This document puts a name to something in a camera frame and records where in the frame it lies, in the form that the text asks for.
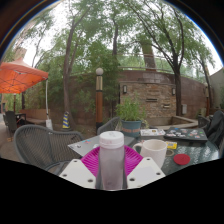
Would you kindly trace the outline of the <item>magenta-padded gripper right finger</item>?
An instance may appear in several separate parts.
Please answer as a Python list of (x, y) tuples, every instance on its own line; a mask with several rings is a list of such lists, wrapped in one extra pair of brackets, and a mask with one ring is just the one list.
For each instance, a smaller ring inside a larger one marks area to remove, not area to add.
[(142, 157), (125, 146), (124, 172), (127, 189), (140, 188), (165, 176), (151, 157)]

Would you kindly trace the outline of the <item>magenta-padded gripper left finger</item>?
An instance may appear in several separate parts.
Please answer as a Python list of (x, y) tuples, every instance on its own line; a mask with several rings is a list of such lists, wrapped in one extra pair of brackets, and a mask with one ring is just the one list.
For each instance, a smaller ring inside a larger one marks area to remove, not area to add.
[(95, 189), (99, 171), (99, 147), (88, 152), (82, 159), (73, 159), (60, 177), (78, 186)]

